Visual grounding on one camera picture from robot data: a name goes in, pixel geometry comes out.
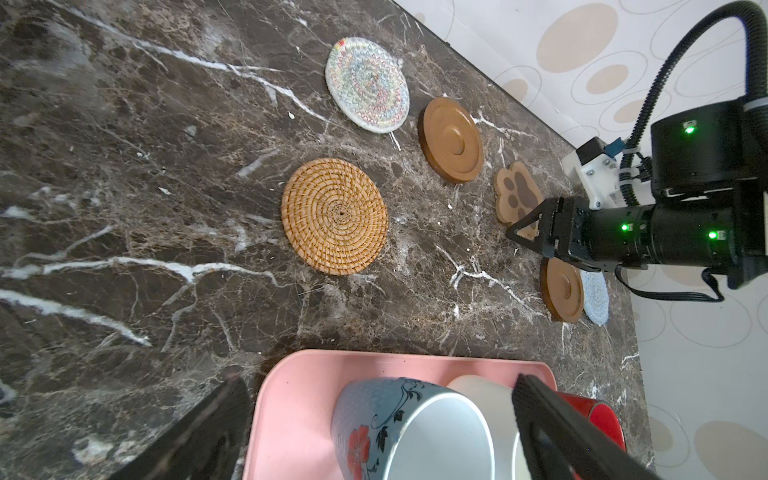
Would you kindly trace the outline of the grey woven round coaster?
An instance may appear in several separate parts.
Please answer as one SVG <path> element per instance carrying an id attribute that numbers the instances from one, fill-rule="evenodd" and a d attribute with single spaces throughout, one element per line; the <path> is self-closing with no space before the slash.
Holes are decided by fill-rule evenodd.
<path id="1" fill-rule="evenodd" d="M 601 272 L 580 271 L 584 293 L 584 311 L 596 325 L 603 326 L 609 319 L 609 294 Z"/>

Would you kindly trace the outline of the multicolour woven round coaster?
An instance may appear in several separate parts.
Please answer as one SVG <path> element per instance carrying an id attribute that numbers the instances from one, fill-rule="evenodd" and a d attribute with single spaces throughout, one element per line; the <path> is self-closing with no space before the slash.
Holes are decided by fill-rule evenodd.
<path id="1" fill-rule="evenodd" d="M 341 111 L 367 131 L 391 133 L 408 116 L 410 94 L 405 76 L 397 60 L 371 40 L 338 40 L 326 62 L 325 80 Z"/>

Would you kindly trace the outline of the brown wooden coaster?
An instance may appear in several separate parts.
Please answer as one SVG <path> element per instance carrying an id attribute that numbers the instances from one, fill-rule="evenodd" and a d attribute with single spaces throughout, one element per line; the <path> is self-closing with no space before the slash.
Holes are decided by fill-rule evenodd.
<path id="1" fill-rule="evenodd" d="M 474 180 L 484 165 L 480 133 L 469 112 L 457 101 L 439 97 L 421 111 L 419 142 L 429 165 L 444 180 Z"/>
<path id="2" fill-rule="evenodd" d="M 578 322 L 585 301 L 579 269 L 557 258 L 543 258 L 540 288 L 543 301 L 554 321 Z"/>

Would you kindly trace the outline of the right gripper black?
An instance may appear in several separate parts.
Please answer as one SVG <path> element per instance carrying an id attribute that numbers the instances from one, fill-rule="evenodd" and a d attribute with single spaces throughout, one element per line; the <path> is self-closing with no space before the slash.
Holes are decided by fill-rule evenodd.
<path id="1" fill-rule="evenodd" d="M 651 263 L 652 205 L 592 210 L 582 197 L 545 199 L 509 226 L 506 238 L 538 255 L 555 255 L 583 270 L 616 266 L 645 269 Z M 520 232 L 534 223 L 528 239 Z"/>

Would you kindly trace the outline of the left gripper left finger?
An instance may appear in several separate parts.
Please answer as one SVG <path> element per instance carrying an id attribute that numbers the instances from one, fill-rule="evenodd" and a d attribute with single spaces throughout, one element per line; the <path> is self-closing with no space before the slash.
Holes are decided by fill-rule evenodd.
<path id="1" fill-rule="evenodd" d="M 252 402 L 245 381 L 228 378 L 113 479 L 230 479 Z"/>

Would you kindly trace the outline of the brown paw shaped coaster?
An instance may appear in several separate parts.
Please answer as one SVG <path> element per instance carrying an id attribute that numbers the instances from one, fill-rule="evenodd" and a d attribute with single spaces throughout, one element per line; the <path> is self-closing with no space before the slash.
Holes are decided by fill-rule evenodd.
<path id="1" fill-rule="evenodd" d="M 523 162 L 500 169 L 494 176 L 496 216 L 500 223 L 510 226 L 534 210 L 544 197 Z"/>

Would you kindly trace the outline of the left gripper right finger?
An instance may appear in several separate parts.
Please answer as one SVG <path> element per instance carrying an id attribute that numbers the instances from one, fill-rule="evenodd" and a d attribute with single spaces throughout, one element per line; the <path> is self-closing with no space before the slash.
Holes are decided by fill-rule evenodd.
<path id="1" fill-rule="evenodd" d="M 533 479 L 657 477 L 539 378 L 519 375 L 512 402 Z"/>

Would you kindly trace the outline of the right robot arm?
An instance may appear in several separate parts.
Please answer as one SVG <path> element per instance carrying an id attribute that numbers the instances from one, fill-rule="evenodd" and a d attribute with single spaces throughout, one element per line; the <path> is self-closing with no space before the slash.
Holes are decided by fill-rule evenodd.
<path id="1" fill-rule="evenodd" d="M 726 19 L 745 31 L 745 92 L 661 120 L 652 113 L 674 67 Z M 669 54 L 625 139 L 592 138 L 566 158 L 585 195 L 544 200 L 507 237 L 544 258 L 621 276 L 651 265 L 697 267 L 708 293 L 659 292 L 719 303 L 767 271 L 767 20 L 734 1 L 696 23 Z"/>

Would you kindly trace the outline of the woven rattan round coaster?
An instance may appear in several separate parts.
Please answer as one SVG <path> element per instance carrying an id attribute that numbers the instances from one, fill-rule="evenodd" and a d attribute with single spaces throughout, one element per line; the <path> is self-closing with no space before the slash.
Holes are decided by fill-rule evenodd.
<path id="1" fill-rule="evenodd" d="M 285 235 L 314 269 L 335 276 L 357 274 L 384 247 L 388 210 L 372 179 L 336 158 L 301 165 L 288 180 L 281 201 Z"/>

